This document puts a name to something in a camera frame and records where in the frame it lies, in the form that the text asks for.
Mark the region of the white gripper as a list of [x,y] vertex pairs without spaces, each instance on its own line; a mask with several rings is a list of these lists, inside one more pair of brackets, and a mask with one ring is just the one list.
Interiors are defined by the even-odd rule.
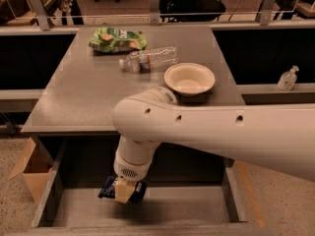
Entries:
[[148,163],[142,165],[134,165],[125,161],[119,153],[115,154],[114,171],[118,177],[115,184],[115,200],[122,204],[127,204],[133,195],[136,187],[135,182],[143,180],[150,165]]

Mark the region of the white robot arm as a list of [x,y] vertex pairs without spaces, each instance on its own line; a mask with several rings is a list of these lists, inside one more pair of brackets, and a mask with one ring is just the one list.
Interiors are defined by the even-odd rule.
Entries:
[[182,106],[167,88],[128,96],[114,107],[120,134],[114,171],[126,188],[143,180],[162,143],[241,160],[315,180],[315,105]]

